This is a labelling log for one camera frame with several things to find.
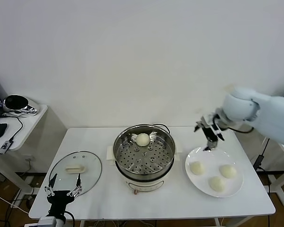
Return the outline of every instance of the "glass lid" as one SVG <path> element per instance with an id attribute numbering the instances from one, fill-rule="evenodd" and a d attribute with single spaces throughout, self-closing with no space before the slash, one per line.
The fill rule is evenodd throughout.
<path id="1" fill-rule="evenodd" d="M 76 182 L 80 174 L 82 186 L 80 195 L 82 195 L 96 185 L 101 171 L 102 165 L 97 155 L 88 151 L 79 151 L 62 158 L 53 167 L 49 181 L 57 174 L 53 191 L 72 191 L 76 187 Z"/>

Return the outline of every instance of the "white wall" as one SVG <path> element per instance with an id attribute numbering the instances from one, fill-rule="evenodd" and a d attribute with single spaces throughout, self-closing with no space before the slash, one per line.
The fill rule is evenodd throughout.
<path id="1" fill-rule="evenodd" d="M 0 84 L 66 127 L 194 125 L 233 85 L 284 94 L 284 0 L 0 0 Z"/>

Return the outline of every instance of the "white plate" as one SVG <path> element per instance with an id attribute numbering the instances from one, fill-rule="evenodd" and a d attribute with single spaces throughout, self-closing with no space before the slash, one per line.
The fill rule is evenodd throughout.
<path id="1" fill-rule="evenodd" d="M 199 161 L 205 167 L 203 175 L 195 175 L 190 170 L 190 164 Z M 237 170 L 237 176 L 233 179 L 223 177 L 219 171 L 222 165 L 231 164 Z M 237 163 L 226 152 L 215 149 L 213 151 L 203 151 L 203 148 L 192 150 L 186 160 L 185 169 L 190 181 L 204 193 L 214 197 L 230 197 L 237 193 L 243 185 L 243 173 Z M 225 181 L 225 190 L 223 192 L 214 191 L 208 183 L 208 180 L 213 176 L 219 176 Z"/>

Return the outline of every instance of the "steamed bun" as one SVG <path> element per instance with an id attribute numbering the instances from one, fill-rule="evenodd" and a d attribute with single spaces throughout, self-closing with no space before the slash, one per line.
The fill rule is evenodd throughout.
<path id="1" fill-rule="evenodd" d="M 145 147 L 150 143 L 150 136 L 146 133 L 140 133 L 136 138 L 136 143 L 140 147 Z"/>
<path id="2" fill-rule="evenodd" d="M 201 162 L 193 162 L 190 164 L 190 170 L 195 175 L 202 175 L 205 172 L 205 167 Z"/>
<path id="3" fill-rule="evenodd" d="M 224 180 L 219 176 L 214 176 L 209 179 L 209 186 L 216 192 L 223 192 L 225 190 Z"/>
<path id="4" fill-rule="evenodd" d="M 237 170 L 233 165 L 223 165 L 219 168 L 220 173 L 222 174 L 222 176 L 224 176 L 225 178 L 234 178 L 237 175 Z"/>

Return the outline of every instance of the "table leg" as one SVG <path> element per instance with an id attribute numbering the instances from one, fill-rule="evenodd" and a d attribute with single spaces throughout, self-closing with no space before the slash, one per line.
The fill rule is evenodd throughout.
<path id="1" fill-rule="evenodd" d="M 8 165 L 0 161 L 0 173 L 14 183 L 19 189 L 30 194 L 33 188 L 29 186 L 21 177 L 19 177 Z"/>
<path id="2" fill-rule="evenodd" d="M 275 176 L 273 175 L 268 175 L 268 178 L 271 183 L 270 193 L 276 193 L 282 205 L 284 206 L 284 191 L 281 188 L 281 186 L 284 185 L 284 174 L 281 175 L 278 179 L 276 179 Z M 265 185 L 264 187 L 265 187 L 266 192 L 268 193 L 269 192 L 268 185 Z"/>
<path id="3" fill-rule="evenodd" d="M 80 222 L 80 227 L 84 227 L 85 221 Z"/>
<path id="4" fill-rule="evenodd" d="M 247 216 L 247 217 L 238 217 L 238 218 L 231 218 L 229 222 L 225 226 L 227 227 L 238 227 L 239 225 L 242 225 L 244 222 L 251 219 L 253 216 Z"/>

